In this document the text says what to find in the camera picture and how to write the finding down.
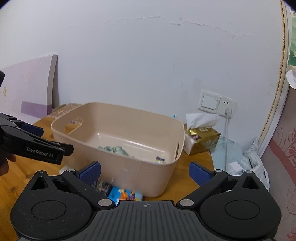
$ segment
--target white power cord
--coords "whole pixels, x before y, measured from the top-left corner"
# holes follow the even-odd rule
[[[226,107],[225,109],[225,117],[226,117],[226,133],[225,133],[225,142],[226,142],[226,151],[225,151],[225,171],[227,168],[227,160],[228,160],[228,120],[232,115],[232,109],[230,107]]]

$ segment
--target blue gripper pad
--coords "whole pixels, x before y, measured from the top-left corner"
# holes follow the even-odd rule
[[[79,170],[75,175],[87,185],[93,184],[101,175],[101,164],[98,161],[93,161],[85,168]]]
[[[210,180],[213,177],[213,174],[214,173],[212,171],[196,162],[191,162],[189,164],[189,176],[199,186],[204,185],[208,180]]]
[[[33,126],[33,125],[28,124],[28,123],[22,124],[20,126],[20,128],[22,130],[24,130],[24,131],[30,132],[30,133],[32,133],[32,134],[34,134],[36,136],[39,136],[39,137],[43,136],[43,134],[44,134],[43,128],[38,127],[38,126]]]

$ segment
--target silver screw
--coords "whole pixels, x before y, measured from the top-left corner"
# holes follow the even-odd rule
[[[98,201],[98,204],[102,207],[107,207],[110,206],[112,204],[112,200],[110,199],[101,199],[100,201]]]
[[[192,201],[191,199],[182,199],[179,203],[184,207],[190,207],[194,204],[194,201]]]

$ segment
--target pink floral wallpaper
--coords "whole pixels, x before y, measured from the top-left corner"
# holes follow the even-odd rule
[[[270,193],[282,212],[275,239],[296,241],[296,90],[292,88],[261,159],[269,174]]]

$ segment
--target ribbed gray plate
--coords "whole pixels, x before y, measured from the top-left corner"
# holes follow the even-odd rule
[[[193,211],[180,210],[171,201],[121,201],[115,209],[99,211],[87,228],[63,241],[139,240],[222,241],[224,239],[208,231]]]

